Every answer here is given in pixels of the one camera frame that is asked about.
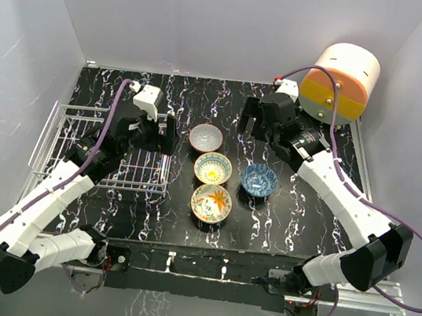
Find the grey bowl red rim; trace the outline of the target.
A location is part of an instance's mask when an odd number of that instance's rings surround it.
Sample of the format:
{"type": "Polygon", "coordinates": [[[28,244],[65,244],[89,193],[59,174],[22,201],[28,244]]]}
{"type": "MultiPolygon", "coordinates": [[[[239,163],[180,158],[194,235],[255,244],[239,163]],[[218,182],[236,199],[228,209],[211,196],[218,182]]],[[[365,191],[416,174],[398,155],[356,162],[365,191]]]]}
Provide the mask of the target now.
{"type": "Polygon", "coordinates": [[[210,123],[203,123],[190,131],[189,144],[197,152],[215,152],[222,146],[223,138],[219,128],[210,123]]]}

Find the yellow teal patterned bowl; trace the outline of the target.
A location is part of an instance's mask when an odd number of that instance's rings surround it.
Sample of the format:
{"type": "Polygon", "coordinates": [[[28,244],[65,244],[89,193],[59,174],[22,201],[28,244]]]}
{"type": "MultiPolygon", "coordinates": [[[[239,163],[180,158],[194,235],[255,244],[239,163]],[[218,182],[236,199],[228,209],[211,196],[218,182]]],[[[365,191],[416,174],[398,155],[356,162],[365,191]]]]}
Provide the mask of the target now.
{"type": "Polygon", "coordinates": [[[222,185],[230,179],[233,167],[225,155],[206,152],[194,162],[194,175],[204,184],[222,185]]]}

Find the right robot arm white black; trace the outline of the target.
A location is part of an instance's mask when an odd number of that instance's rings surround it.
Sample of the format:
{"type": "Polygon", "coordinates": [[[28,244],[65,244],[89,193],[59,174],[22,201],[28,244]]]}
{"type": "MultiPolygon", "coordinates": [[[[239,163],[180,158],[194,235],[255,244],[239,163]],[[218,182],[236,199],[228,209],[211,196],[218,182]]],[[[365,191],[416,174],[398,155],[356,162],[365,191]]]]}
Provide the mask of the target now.
{"type": "Polygon", "coordinates": [[[350,179],[337,174],[330,144],[316,130],[303,129],[289,95],[248,97],[239,132],[245,132],[249,119],[255,121],[251,136],[267,142],[276,156],[316,191],[351,244],[347,251],[311,256],[274,281],[275,285],[304,297],[330,284],[348,283],[365,292],[402,267],[412,231],[371,209],[359,193],[350,193],[345,186],[350,179]]]}

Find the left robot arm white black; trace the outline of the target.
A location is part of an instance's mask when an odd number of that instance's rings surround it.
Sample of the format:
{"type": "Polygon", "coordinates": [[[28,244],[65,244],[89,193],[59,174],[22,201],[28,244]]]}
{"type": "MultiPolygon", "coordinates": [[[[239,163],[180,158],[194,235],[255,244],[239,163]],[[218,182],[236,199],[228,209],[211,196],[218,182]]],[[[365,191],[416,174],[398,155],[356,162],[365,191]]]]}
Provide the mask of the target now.
{"type": "Polygon", "coordinates": [[[10,294],[51,266],[79,261],[100,266],[106,238],[91,225],[47,238],[40,233],[74,200],[92,190],[133,152],[174,153],[177,120],[148,119],[138,107],[114,108],[103,123],[86,129],[38,186],[0,217],[0,291],[10,294]]]}

